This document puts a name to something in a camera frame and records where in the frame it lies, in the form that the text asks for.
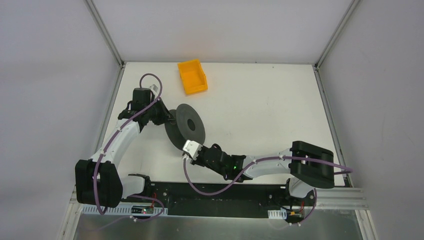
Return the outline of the black cable spool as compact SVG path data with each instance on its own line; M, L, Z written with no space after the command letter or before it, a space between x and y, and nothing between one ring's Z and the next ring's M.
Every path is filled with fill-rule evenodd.
M186 103L180 104L176 109L169 110L171 118L164 124L170 142L182 150L187 140L204 144L206 131L203 121L197 111Z

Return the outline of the yellow plastic bin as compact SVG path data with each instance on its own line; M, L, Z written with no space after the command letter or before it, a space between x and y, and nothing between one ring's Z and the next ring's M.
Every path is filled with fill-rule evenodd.
M186 95L208 90L207 77L199 59L180 62L177 67Z

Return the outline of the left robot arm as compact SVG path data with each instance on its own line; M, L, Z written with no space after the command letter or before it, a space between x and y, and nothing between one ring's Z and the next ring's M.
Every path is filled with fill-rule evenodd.
M153 189L146 185L148 176L119 173L118 166L130 144L149 122L160 126L171 118L154 88L135 88L132 100L118 115L106 142L89 159L76 163L75 187L79 203L115 208L122 199L132 195L143 203L152 198Z

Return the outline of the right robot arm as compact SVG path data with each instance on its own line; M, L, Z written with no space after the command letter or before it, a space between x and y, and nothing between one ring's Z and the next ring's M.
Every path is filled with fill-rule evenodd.
M290 205L298 204L313 189L335 186L333 152L300 140L294 141L290 148L263 156L230 155L216 143L206 147L193 140L186 141L182 150L185 163L206 167L233 184L290 174L283 192L284 200Z

